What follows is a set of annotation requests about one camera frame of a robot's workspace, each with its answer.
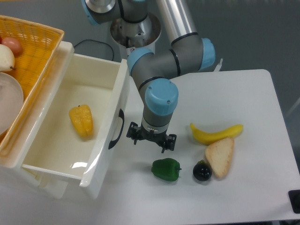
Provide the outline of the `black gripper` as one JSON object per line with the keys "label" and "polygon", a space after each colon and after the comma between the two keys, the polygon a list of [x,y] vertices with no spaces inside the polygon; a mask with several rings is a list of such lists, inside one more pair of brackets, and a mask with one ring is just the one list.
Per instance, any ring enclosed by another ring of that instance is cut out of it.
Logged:
{"label": "black gripper", "polygon": [[139,127],[135,122],[130,123],[126,137],[132,139],[134,144],[141,140],[154,142],[162,147],[161,153],[164,153],[166,150],[174,151],[177,139],[175,134],[166,135],[166,130],[163,132],[148,130],[143,125]]}

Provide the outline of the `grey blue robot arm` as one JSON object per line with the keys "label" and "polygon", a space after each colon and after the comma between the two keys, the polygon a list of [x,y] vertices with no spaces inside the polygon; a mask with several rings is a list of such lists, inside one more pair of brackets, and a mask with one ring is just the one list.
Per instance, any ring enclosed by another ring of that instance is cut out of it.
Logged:
{"label": "grey blue robot arm", "polygon": [[177,136],[167,129],[178,102],[172,79],[210,67],[212,42],[200,38],[184,0],[159,0],[162,19],[144,0],[84,0],[90,23],[111,22],[111,36],[128,49],[127,67],[143,102],[141,124],[131,123],[127,137],[173,150]]}

